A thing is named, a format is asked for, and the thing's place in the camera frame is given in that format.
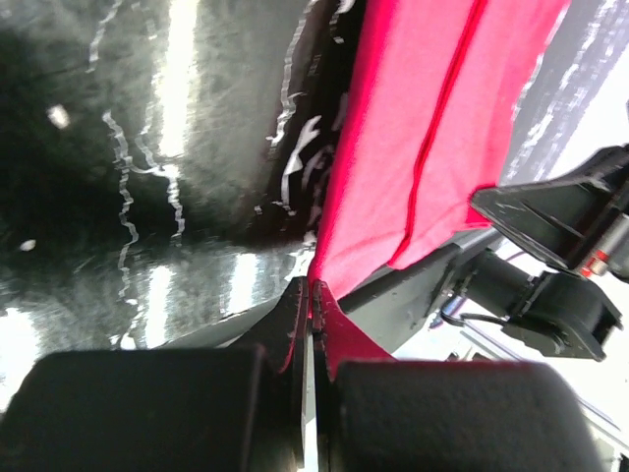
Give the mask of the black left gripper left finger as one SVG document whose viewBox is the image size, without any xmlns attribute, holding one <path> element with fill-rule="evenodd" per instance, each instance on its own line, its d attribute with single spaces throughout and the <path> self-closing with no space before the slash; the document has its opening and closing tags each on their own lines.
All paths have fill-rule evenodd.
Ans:
<svg viewBox="0 0 629 472">
<path fill-rule="evenodd" d="M 222 348 L 58 352 L 1 423 L 5 471 L 295 471 L 304 464 L 307 281 Z"/>
</svg>

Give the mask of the red t-shirt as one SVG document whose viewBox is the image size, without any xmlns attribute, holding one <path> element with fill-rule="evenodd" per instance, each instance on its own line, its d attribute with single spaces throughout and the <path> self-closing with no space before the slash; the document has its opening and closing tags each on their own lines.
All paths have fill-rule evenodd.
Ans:
<svg viewBox="0 0 629 472">
<path fill-rule="evenodd" d="M 472 195 L 497 182 L 514 110 L 565 1 L 367 5 L 309 270 L 336 298 L 486 229 Z"/>
</svg>

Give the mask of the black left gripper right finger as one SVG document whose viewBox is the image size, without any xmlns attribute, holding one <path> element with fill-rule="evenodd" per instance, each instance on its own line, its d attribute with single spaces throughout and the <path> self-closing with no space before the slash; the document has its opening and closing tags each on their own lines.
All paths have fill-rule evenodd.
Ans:
<svg viewBox="0 0 629 472">
<path fill-rule="evenodd" d="M 323 471 L 599 471 L 578 400 L 541 363 L 401 361 L 312 285 Z"/>
</svg>

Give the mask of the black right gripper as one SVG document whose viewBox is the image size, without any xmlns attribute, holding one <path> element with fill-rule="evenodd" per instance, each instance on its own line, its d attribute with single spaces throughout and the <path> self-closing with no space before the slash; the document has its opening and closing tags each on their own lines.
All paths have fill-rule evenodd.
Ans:
<svg viewBox="0 0 629 472">
<path fill-rule="evenodd" d="M 477 190 L 471 207 L 552 268 L 628 280 L 628 146 L 544 182 Z"/>
</svg>

